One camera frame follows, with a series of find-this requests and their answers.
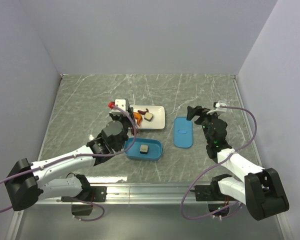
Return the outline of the orange shrimp food piece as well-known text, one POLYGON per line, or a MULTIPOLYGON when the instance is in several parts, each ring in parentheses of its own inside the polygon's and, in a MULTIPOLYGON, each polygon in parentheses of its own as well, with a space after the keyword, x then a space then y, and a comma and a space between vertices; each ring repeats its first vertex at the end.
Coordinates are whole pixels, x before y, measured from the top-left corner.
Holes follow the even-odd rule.
POLYGON ((139 112, 134 112, 133 116, 134 116, 134 119, 136 120, 137 125, 140 126, 141 122, 143 120, 142 115, 139 112))

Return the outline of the tan topped sushi piece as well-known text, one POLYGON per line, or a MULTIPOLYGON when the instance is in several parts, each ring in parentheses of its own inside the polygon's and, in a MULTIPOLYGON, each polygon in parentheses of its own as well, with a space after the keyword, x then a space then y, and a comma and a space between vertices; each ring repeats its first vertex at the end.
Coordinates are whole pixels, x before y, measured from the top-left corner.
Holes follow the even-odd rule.
POLYGON ((154 115, 151 112, 146 112, 143 118, 144 120, 151 122, 154 118, 154 115))

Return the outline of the white topped sushi piece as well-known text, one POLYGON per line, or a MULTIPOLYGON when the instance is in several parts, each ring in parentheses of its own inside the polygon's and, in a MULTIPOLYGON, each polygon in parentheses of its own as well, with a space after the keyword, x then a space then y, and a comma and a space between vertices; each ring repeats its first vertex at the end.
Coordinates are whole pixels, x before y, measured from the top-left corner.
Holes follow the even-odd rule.
POLYGON ((149 146, 147 144, 141 144, 139 148, 139 152, 141 154, 147 154, 149 151, 149 146))

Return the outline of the blue lunch box container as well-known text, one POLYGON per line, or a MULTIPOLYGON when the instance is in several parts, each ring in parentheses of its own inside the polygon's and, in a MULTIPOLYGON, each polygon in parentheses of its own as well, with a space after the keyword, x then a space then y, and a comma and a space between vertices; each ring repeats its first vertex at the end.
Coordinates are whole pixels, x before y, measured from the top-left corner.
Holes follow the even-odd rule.
POLYGON ((163 146, 159 140, 149 138, 136 138, 132 147, 124 152, 129 159, 142 161, 158 161, 163 153, 163 146), (148 153, 140 153, 140 145, 148 145, 148 153))

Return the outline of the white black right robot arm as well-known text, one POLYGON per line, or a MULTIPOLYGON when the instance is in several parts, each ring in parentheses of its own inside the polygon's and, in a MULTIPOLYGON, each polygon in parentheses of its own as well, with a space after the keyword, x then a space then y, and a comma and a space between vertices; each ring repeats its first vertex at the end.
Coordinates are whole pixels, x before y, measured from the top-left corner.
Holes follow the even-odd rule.
POLYGON ((279 173, 274 168, 256 165, 239 154, 255 138, 251 137, 249 142, 237 149, 228 144, 228 124, 219 118, 228 109, 230 107, 220 101, 214 102, 212 109, 200 105, 187 107, 186 119, 190 121, 198 117, 195 124, 202 127, 207 155, 215 163, 202 174, 219 166, 231 172, 211 180, 211 196, 216 200, 233 198, 240 205, 245 205, 257 221, 288 211, 290 204, 279 173))

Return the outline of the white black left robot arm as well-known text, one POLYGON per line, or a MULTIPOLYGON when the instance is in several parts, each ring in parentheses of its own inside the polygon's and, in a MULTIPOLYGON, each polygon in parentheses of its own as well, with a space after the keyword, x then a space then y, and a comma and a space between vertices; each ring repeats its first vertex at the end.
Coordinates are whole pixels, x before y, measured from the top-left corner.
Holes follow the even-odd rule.
POLYGON ((128 104, 110 104, 111 121, 99 135, 80 148, 43 161, 17 161, 4 182, 12 209, 25 210, 37 201, 55 197, 73 197, 86 201, 91 185, 84 175, 62 179, 61 176, 78 169, 95 167, 127 151, 128 130, 137 129, 134 109, 128 104))

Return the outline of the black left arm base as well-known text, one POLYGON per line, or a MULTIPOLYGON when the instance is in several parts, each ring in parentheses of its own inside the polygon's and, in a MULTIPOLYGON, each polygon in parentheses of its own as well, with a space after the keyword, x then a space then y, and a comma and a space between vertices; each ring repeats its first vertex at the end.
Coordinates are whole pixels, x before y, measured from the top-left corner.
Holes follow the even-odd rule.
MULTIPOLYGON (((103 203, 106 201, 106 196, 106 186, 92 186, 89 190, 84 190, 83 193, 76 196, 75 199, 85 202, 103 203)), ((91 204, 74 204, 69 196, 62 196, 61 202, 71 203, 71 213, 76 217, 87 217, 93 211, 93 206, 91 204)))

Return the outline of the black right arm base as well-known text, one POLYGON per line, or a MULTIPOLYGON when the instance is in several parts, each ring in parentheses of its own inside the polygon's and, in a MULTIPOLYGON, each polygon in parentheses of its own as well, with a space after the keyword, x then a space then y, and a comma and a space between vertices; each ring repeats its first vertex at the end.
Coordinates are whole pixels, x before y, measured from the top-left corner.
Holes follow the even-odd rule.
POLYGON ((195 185, 190 192, 195 194, 195 200, 197 202, 207 202, 209 212, 213 212, 221 209, 224 206, 229 205, 230 201, 235 201, 231 196, 221 193, 219 188, 219 181, 231 177, 229 174, 222 174, 212 178, 210 185, 200 184, 195 185))

